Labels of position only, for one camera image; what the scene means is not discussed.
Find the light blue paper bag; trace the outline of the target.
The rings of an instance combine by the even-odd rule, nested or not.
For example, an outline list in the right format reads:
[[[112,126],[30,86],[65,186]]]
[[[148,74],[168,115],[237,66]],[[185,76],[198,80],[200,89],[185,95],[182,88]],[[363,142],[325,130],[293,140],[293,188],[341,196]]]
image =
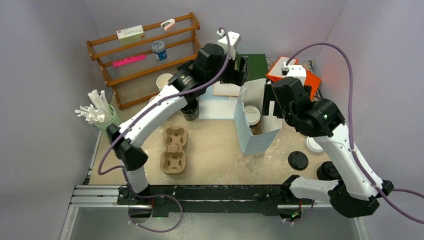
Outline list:
[[[250,80],[241,87],[234,110],[233,119],[243,155],[264,153],[270,147],[283,126],[282,120],[273,116],[274,101],[264,107],[265,86],[270,81],[266,78]],[[260,133],[254,134],[248,118],[248,108],[258,109],[258,128]]]

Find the white plastic cup lid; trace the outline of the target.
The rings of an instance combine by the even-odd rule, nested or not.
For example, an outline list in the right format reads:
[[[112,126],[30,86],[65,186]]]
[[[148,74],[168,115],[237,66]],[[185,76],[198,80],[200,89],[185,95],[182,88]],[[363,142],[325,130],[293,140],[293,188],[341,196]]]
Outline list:
[[[257,107],[248,105],[244,107],[243,111],[249,126],[255,126],[260,122],[261,112]]]

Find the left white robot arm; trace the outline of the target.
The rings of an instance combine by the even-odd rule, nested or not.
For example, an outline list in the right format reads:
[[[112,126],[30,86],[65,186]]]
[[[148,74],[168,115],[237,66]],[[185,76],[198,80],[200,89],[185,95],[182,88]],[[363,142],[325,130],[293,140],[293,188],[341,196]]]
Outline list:
[[[198,50],[195,60],[177,67],[177,73],[152,102],[122,124],[107,127],[109,150],[122,162],[125,180],[132,188],[129,197],[136,204],[149,199],[144,169],[148,155],[142,145],[157,127],[203,95],[209,86],[219,81],[242,86],[248,75],[248,60],[244,58],[241,69],[236,70],[236,54],[233,45],[206,44]]]

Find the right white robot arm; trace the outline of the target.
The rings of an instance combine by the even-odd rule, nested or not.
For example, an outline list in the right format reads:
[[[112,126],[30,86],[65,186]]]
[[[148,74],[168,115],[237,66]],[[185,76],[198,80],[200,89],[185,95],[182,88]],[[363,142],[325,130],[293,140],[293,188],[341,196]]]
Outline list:
[[[280,196],[288,204],[310,199],[330,204],[347,218],[370,216],[380,206],[378,198],[388,195],[394,185],[373,172],[355,143],[337,105],[329,99],[311,100],[311,86],[286,77],[264,86],[262,114],[282,118],[296,132],[311,137],[322,147],[340,175],[336,180],[307,179],[291,175],[282,185]]]

